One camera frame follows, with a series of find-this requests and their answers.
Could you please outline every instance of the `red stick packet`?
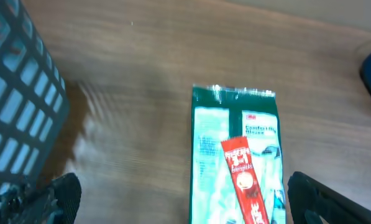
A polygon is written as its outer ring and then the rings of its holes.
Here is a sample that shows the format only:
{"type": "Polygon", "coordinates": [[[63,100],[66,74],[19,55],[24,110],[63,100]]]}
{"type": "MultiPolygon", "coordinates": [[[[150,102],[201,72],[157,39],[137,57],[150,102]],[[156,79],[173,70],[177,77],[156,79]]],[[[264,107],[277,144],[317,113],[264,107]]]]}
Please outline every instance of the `red stick packet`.
{"type": "Polygon", "coordinates": [[[269,224],[246,137],[221,142],[245,224],[269,224]]]}

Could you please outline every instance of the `wooden table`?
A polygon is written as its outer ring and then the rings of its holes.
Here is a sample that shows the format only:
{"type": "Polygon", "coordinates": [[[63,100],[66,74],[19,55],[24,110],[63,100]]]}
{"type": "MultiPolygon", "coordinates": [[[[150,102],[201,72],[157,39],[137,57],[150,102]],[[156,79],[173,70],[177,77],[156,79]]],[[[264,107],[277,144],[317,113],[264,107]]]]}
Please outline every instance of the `wooden table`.
{"type": "Polygon", "coordinates": [[[194,83],[275,91],[285,184],[300,170],[371,209],[371,33],[223,0],[24,4],[68,80],[44,175],[78,175],[77,223],[188,222],[194,83]]]}

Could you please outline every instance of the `red logo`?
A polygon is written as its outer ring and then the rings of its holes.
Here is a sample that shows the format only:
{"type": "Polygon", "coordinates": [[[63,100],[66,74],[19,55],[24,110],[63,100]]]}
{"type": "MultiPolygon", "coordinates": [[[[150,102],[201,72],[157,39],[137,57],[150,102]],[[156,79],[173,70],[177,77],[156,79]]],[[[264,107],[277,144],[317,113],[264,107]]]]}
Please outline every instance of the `red logo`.
{"type": "Polygon", "coordinates": [[[255,119],[255,115],[249,114],[247,115],[246,119],[255,119]]]}

